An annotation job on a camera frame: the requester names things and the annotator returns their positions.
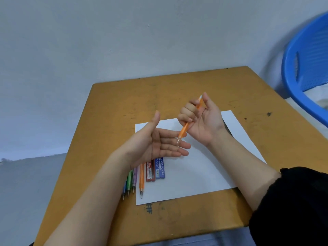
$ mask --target sheet of paper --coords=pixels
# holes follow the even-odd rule
[[[221,114],[232,136],[248,151],[265,162],[232,111],[222,111]],[[136,124],[135,131],[139,131],[145,125],[146,123]],[[182,127],[175,118],[161,120],[157,128],[180,131]],[[188,150],[189,155],[179,158],[164,158],[165,179],[157,179],[155,182],[146,182],[145,180],[142,198],[139,192],[139,167],[136,192],[137,205],[236,187],[221,164],[205,146],[190,135],[187,135],[184,140],[191,144],[191,149]]]

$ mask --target forearm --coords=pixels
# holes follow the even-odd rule
[[[114,152],[45,245],[106,245],[128,172]]]
[[[269,186],[281,174],[245,149],[225,129],[217,133],[208,148],[230,175],[252,210],[256,210]]]

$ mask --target black sleeve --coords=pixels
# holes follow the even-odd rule
[[[249,221],[256,245],[328,245],[328,174],[280,172]]]

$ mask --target blue plastic chair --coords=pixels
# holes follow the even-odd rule
[[[289,42],[281,75],[291,98],[328,127],[328,111],[303,93],[328,83],[328,13],[312,21]]]

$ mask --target hash symbol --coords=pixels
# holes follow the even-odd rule
[[[153,209],[152,209],[152,203],[148,203],[146,204],[146,211],[149,213],[149,214],[153,214]]]

